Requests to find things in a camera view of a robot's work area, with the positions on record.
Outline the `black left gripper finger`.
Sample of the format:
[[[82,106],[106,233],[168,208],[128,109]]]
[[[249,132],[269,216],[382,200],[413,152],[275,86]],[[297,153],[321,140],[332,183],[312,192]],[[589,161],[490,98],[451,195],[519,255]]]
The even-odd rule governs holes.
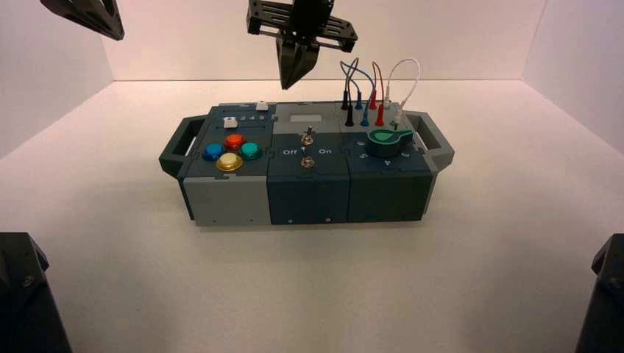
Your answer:
[[[123,39],[125,31],[116,0],[101,0],[101,3],[107,13],[104,19],[108,27],[108,36],[112,39]]]
[[[40,3],[55,15],[110,38],[104,19],[107,13],[100,0],[40,0]]]

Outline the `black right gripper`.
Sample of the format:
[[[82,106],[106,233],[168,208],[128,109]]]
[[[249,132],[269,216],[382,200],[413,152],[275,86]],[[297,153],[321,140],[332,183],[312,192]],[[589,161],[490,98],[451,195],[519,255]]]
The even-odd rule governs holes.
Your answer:
[[[283,90],[314,69],[319,47],[353,50],[358,35],[349,21],[331,15],[333,7],[333,1],[249,2],[247,32],[276,39]]]

